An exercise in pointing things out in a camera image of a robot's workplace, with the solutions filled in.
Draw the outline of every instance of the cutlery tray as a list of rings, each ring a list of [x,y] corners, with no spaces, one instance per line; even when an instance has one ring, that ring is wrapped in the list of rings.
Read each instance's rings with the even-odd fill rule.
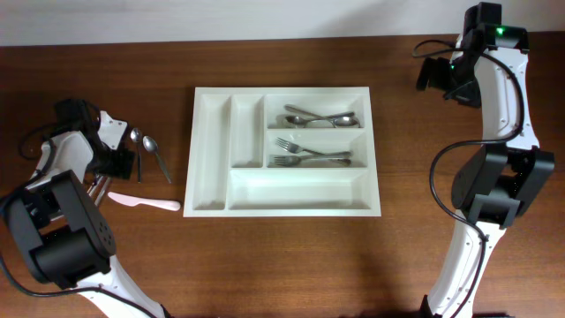
[[[322,116],[354,111],[359,127],[285,128],[284,105]],[[350,151],[351,165],[294,167],[277,138],[321,153]],[[197,87],[185,217],[380,216],[368,87]],[[310,155],[302,152],[296,155]]]

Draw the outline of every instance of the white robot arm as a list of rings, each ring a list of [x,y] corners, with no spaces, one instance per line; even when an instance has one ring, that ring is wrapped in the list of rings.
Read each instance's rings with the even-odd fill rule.
[[[98,112],[95,123],[88,107],[81,100],[56,105],[58,124],[41,145],[42,156],[25,190],[3,201],[4,220],[39,282],[57,284],[62,294],[84,296],[110,318],[170,317],[122,268],[113,233],[98,211],[99,200],[89,195],[95,191],[87,193],[82,184],[87,172],[99,176],[99,184],[105,179],[102,189],[112,177],[128,178],[133,159],[122,142],[127,123],[105,111]],[[65,225],[39,232],[60,216],[65,216]],[[10,281],[25,290],[13,277]]]
[[[554,156],[539,150],[530,121],[527,32],[502,26],[499,4],[481,3],[465,13],[463,34],[448,50],[454,51],[451,60],[424,62],[417,88],[437,87],[447,92],[446,99],[482,106],[483,140],[491,142],[469,142],[483,146],[457,173],[452,187],[454,217],[466,223],[456,221],[440,277],[424,298],[420,316],[471,318],[475,292],[494,247],[552,173]],[[503,175],[506,166],[516,175]]]

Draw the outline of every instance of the spoon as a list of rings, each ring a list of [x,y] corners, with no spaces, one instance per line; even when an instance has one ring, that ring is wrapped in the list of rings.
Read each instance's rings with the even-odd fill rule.
[[[130,138],[138,149],[138,183],[141,183],[141,152],[139,151],[139,144],[141,143],[141,139],[143,138],[143,133],[141,133],[141,130],[139,128],[133,128],[132,132],[130,132]]]
[[[294,126],[294,128],[304,128],[308,123],[316,121],[316,120],[326,120],[332,124],[334,128],[337,127],[353,127],[359,125],[358,119],[354,116],[355,113],[347,112],[343,114],[333,115],[331,117],[323,117],[320,115],[313,114],[306,110],[298,109],[290,104],[284,106],[284,108],[288,111],[293,111],[309,116],[314,116],[318,119],[303,119],[300,116],[287,116],[285,117],[285,121],[289,122],[288,126]]]
[[[304,128],[308,124],[325,119],[304,119],[300,116],[286,116],[284,118],[284,125],[289,128]],[[330,122],[335,128],[354,127],[359,125],[356,117],[343,116],[338,118],[330,118]]]
[[[284,108],[285,108],[286,110],[288,110],[288,111],[297,112],[297,113],[299,113],[299,114],[304,114],[304,115],[316,117],[316,118],[318,118],[318,119],[327,120],[327,121],[328,121],[329,123],[331,123],[332,126],[335,128],[335,124],[334,124],[334,122],[332,121],[331,118],[323,117],[323,116],[316,115],[316,114],[311,113],[311,112],[306,111],[306,110],[298,109],[298,108],[296,108],[296,107],[294,107],[293,105],[290,105],[290,104],[284,105]]]
[[[149,136],[143,137],[143,147],[145,147],[145,150],[147,150],[149,154],[155,154],[157,162],[159,163],[159,167],[161,167],[162,173],[165,175],[165,178],[167,178],[167,181],[169,181],[169,183],[172,183],[172,181],[170,180],[169,172],[167,171],[167,167],[165,166],[165,162],[159,156],[159,147],[157,146],[155,140],[153,140],[153,138]]]

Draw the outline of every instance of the wooden surface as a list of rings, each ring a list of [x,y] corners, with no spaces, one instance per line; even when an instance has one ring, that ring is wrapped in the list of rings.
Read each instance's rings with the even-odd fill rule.
[[[270,42],[195,42],[0,49],[0,191],[29,178],[17,156],[25,132],[54,119],[52,105],[87,99],[154,137],[173,185],[146,155],[144,183],[112,191],[183,200],[195,87],[369,86],[379,172],[379,218],[186,219],[106,199],[101,212],[117,255],[135,282],[176,317],[221,315],[337,318],[419,307],[441,270],[454,221],[427,184],[433,156],[481,135],[481,115],[417,92],[421,60],[411,48],[429,36]],[[530,113],[555,172],[527,214],[510,228],[478,289],[476,312],[565,315],[565,34],[532,34]],[[475,149],[445,157],[443,197]],[[2,252],[21,282],[38,291],[2,225]],[[85,299],[32,299],[0,276],[0,316],[102,317]]]

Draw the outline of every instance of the silver fork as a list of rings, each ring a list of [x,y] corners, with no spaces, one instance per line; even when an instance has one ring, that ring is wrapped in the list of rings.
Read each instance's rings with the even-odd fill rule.
[[[304,161],[313,161],[313,160],[339,160],[339,159],[346,159],[347,152],[343,153],[336,153],[330,155],[277,155],[273,158],[273,163],[282,165],[284,167],[293,167],[299,165],[301,162]]]
[[[293,142],[284,140],[282,138],[277,138],[275,140],[275,143],[278,147],[290,152],[291,154],[299,154],[299,153],[305,151],[305,152],[310,153],[312,155],[325,155],[325,154],[322,154],[320,152],[313,151],[311,149],[302,148],[299,145],[297,145]],[[339,164],[346,166],[346,167],[351,165],[351,160],[349,158],[332,160],[332,162],[333,163],[339,163]]]

